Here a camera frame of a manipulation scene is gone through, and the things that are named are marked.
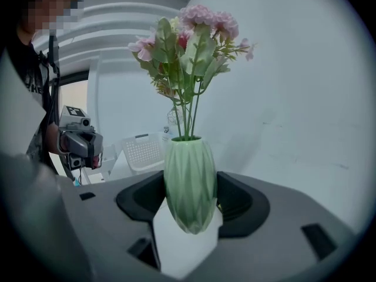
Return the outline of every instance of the plastic basket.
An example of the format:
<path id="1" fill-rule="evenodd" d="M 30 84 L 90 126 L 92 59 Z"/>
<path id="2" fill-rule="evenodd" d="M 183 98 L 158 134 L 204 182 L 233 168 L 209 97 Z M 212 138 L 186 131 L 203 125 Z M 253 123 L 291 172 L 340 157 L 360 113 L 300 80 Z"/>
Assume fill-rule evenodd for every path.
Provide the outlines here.
<path id="1" fill-rule="evenodd" d="M 130 169 L 141 173 L 164 164 L 166 147 L 171 138 L 171 135 L 160 132 L 123 139 L 122 146 Z"/>

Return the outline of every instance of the green ceramic vase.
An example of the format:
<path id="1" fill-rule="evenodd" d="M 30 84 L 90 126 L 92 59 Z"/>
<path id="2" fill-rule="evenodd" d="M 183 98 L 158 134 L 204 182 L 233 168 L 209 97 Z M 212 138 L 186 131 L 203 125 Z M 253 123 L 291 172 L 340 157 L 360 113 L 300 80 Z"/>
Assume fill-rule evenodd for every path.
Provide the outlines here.
<path id="1" fill-rule="evenodd" d="M 192 234 L 205 231 L 217 203 L 217 172 L 209 144 L 200 137 L 172 139 L 165 157 L 164 186 L 179 227 Z"/>

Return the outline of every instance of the flower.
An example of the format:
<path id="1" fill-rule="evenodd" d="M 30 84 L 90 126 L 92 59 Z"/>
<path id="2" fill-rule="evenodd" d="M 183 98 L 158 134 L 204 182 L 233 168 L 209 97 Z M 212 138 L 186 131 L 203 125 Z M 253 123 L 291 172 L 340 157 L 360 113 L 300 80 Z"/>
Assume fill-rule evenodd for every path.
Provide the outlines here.
<path id="1" fill-rule="evenodd" d="M 148 38 L 136 37 L 138 39 L 136 43 L 128 44 L 129 50 L 132 52 L 138 52 L 137 57 L 142 61 L 151 61 L 153 58 L 150 53 L 150 48 L 155 44 L 155 32 L 152 32 Z"/>
<path id="2" fill-rule="evenodd" d="M 239 26 L 234 17 L 228 12 L 216 12 L 214 14 L 214 28 L 223 39 L 235 39 L 239 35 Z"/>
<path id="3" fill-rule="evenodd" d="M 171 89 L 169 86 L 166 85 L 166 82 L 158 81 L 155 85 L 157 87 L 158 94 L 161 94 L 165 97 L 172 98 L 175 97 L 177 94 L 176 89 L 172 89 L 171 92 Z"/>
<path id="4" fill-rule="evenodd" d="M 182 25 L 193 29 L 197 24 L 214 25 L 214 13 L 203 5 L 193 5 L 180 10 L 179 15 Z"/>
<path id="5" fill-rule="evenodd" d="M 249 41 L 247 38 L 241 40 L 241 43 L 237 46 L 240 49 L 243 49 L 246 52 L 246 60 L 249 61 L 253 59 L 253 50 L 256 47 L 256 44 L 249 45 Z"/>
<path id="6" fill-rule="evenodd" d="M 193 35 L 193 30 L 183 29 L 179 32 L 178 43 L 186 50 L 189 38 Z"/>
<path id="7" fill-rule="evenodd" d="M 256 44 L 252 44 L 251 47 L 249 47 L 248 53 L 246 55 L 246 60 L 249 61 L 250 59 L 253 59 L 253 49 L 256 47 Z"/>
<path id="8" fill-rule="evenodd" d="M 238 45 L 239 48 L 248 48 L 249 46 L 250 45 L 247 38 L 242 39 L 241 43 Z"/>
<path id="9" fill-rule="evenodd" d="M 170 25 L 172 31 L 177 31 L 180 27 L 180 19 L 178 16 L 170 20 Z"/>

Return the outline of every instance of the white wall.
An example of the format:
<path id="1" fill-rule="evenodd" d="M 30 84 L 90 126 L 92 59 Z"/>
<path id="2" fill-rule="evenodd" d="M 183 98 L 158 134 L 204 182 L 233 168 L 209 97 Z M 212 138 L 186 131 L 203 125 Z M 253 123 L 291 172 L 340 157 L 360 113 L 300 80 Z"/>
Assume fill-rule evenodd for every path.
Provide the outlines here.
<path id="1" fill-rule="evenodd" d="M 220 170 L 307 193 L 359 231 L 374 210 L 374 46 L 344 0 L 191 0 L 258 42 L 202 97 Z"/>
<path id="2" fill-rule="evenodd" d="M 96 108 L 98 122 L 94 124 L 105 146 L 126 137 L 163 131 L 172 102 L 156 93 L 150 77 L 129 51 L 102 53 L 98 63 L 90 67 L 90 74 L 88 114 L 93 118 Z"/>

